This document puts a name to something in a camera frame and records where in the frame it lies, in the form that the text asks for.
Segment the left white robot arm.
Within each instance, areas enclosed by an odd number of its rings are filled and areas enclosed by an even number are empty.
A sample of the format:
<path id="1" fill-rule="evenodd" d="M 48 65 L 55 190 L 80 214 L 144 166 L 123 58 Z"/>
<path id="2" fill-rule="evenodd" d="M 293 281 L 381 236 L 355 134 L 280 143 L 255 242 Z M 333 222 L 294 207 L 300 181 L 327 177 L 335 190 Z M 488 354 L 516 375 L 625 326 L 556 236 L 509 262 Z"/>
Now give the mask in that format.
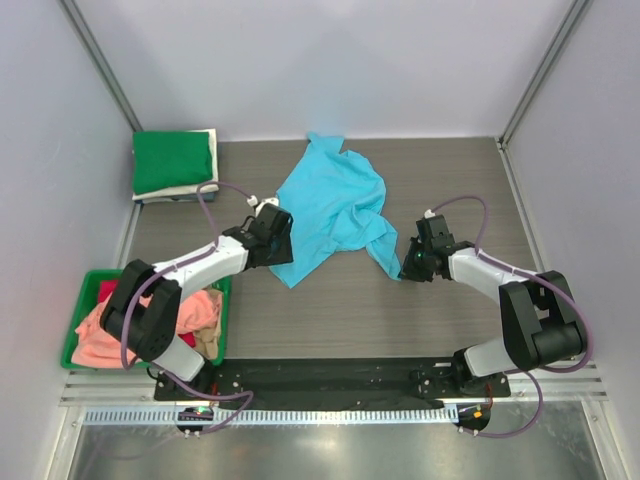
<path id="1" fill-rule="evenodd" d="M 100 317 L 100 327 L 120 342 L 121 362 L 128 353 L 147 362 L 193 400 L 213 400 L 215 367 L 176 333 L 185 299 L 220 279 L 248 269 L 293 261 L 293 216 L 262 203 L 240 226 L 225 230 L 210 244 L 155 265 L 130 262 Z"/>

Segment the light blue t shirt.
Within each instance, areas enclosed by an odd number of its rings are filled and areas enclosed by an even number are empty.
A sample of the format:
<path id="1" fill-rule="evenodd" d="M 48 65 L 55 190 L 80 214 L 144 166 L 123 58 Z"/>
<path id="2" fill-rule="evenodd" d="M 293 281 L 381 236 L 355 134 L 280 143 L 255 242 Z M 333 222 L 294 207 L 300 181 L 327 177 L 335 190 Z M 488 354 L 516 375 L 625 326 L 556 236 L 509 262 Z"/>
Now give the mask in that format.
<path id="1" fill-rule="evenodd" d="M 271 271 L 288 288 L 334 253 L 362 249 L 389 278 L 399 278 L 398 233 L 382 215 L 385 182 L 366 157 L 343 144 L 342 137 L 310 133 L 303 156 L 276 192 L 293 217 L 293 261 Z"/>

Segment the green plastic bin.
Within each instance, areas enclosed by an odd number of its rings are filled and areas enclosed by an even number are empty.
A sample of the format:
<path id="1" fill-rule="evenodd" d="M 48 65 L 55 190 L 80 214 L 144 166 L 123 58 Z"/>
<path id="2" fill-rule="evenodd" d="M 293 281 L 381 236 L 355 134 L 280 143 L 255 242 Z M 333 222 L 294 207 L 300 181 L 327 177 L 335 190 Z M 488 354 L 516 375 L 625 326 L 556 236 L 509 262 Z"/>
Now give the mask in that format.
<path id="1" fill-rule="evenodd" d="M 62 353 L 60 358 L 60 365 L 65 370 L 92 368 L 77 365 L 71 362 L 71 355 L 77 346 L 78 336 L 75 333 L 75 329 L 79 326 L 82 320 L 97 306 L 97 296 L 99 290 L 99 284 L 102 281 L 110 280 L 119 277 L 121 272 L 119 270 L 91 270 L 89 271 L 83 280 L 80 287 L 75 308 L 71 316 L 70 326 L 66 334 L 66 338 L 62 347 Z M 226 332 L 228 323 L 229 303 L 231 298 L 231 279 L 224 278 L 215 282 L 213 285 L 203 289 L 215 288 L 224 294 L 223 307 L 222 307 L 222 337 L 220 340 L 221 353 L 215 360 L 210 360 L 211 363 L 218 365 L 224 359 L 224 352 L 226 347 Z"/>

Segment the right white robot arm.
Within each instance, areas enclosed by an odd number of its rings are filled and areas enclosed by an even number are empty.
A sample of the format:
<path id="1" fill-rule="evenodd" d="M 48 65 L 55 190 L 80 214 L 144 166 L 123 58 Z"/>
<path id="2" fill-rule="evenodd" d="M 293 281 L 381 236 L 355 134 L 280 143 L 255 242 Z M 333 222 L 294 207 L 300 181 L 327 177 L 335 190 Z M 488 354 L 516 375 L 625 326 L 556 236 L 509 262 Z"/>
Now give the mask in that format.
<path id="1" fill-rule="evenodd" d="M 589 331 L 562 274 L 522 270 L 469 241 L 457 242 L 442 215 L 424 217 L 416 227 L 401 279 L 441 277 L 473 288 L 499 307 L 501 336 L 451 358 L 450 380 L 458 393 L 471 396 L 498 374 L 547 369 L 587 354 Z"/>

